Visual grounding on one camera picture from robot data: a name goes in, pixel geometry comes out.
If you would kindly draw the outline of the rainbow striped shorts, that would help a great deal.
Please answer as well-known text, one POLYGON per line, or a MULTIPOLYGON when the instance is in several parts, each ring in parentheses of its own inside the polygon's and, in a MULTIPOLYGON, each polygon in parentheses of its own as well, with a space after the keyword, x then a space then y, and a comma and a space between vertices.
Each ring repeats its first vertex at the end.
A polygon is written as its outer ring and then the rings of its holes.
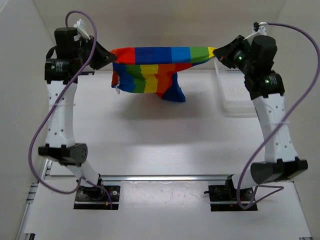
POLYGON ((124 47, 111 51, 111 87, 117 92, 156 94, 160 99, 183 103, 186 97, 178 72, 204 64, 214 57, 214 47, 124 47))

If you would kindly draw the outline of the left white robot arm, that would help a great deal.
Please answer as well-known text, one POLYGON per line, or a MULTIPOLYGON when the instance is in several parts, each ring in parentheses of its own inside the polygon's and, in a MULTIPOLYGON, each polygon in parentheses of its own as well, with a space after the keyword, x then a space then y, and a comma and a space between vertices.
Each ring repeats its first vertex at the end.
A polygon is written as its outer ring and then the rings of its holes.
POLYGON ((57 28, 54 37, 56 45, 47 53, 44 65, 50 116, 45 145, 38 153, 69 169, 88 188, 87 194, 100 200, 105 194, 101 177, 87 161, 87 145, 74 137, 74 98, 78 75, 86 66, 99 70, 117 57, 79 26, 57 28))

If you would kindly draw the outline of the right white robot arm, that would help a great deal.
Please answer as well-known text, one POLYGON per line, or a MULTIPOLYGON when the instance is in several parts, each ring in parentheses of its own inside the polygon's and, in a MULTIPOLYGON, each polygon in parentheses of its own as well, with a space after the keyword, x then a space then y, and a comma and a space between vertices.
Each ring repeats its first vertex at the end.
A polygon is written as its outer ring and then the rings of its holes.
POLYGON ((230 69, 239 69, 249 92, 263 135, 264 161, 246 164, 243 173, 230 177, 232 183, 224 193, 238 199, 243 189, 264 183, 290 180, 308 169, 293 146, 286 120, 285 88, 282 77, 272 67, 277 52, 276 40, 267 35, 245 38, 237 36, 231 43, 213 51, 215 57, 230 69))

